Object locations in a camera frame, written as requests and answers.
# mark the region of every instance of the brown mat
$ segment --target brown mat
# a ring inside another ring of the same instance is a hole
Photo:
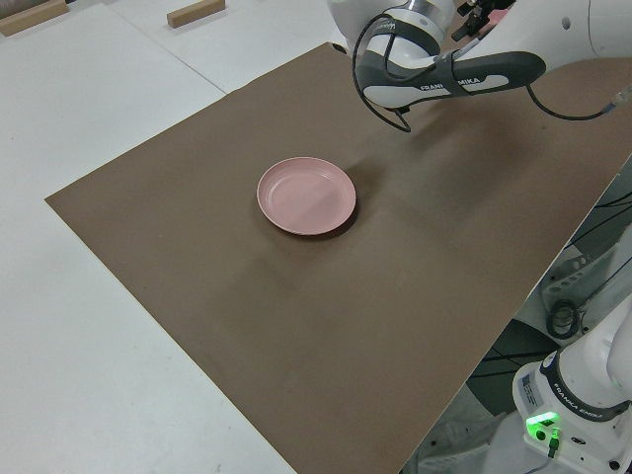
[[[629,64],[537,89],[592,112]],[[394,474],[624,163],[630,118],[562,122],[520,90],[417,105],[405,134],[321,46],[47,201],[298,473]],[[354,181],[344,231],[257,208],[301,155]]]

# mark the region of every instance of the wooden block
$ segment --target wooden block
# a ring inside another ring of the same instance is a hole
[[[181,27],[226,8],[225,0],[201,0],[188,7],[167,14],[167,23],[172,28]]]
[[[0,33],[5,37],[58,17],[68,11],[65,0],[48,0],[41,5],[0,20]]]

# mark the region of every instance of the pink plate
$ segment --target pink plate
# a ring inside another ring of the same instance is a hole
[[[343,224],[356,206],[356,189],[343,170],[319,158],[280,161],[257,186],[259,207],[283,230],[317,235]]]

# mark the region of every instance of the green light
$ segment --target green light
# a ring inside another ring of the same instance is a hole
[[[531,437],[537,439],[537,432],[539,432],[541,429],[554,425],[559,420],[559,418],[560,416],[554,412],[546,412],[546,413],[543,413],[542,415],[537,415],[535,417],[527,418],[526,430],[528,431]],[[559,432],[558,429],[554,429],[552,437],[557,438],[558,432]]]

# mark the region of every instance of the white table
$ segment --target white table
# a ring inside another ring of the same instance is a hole
[[[325,2],[78,0],[0,38],[0,472],[293,470],[44,198],[325,41]]]

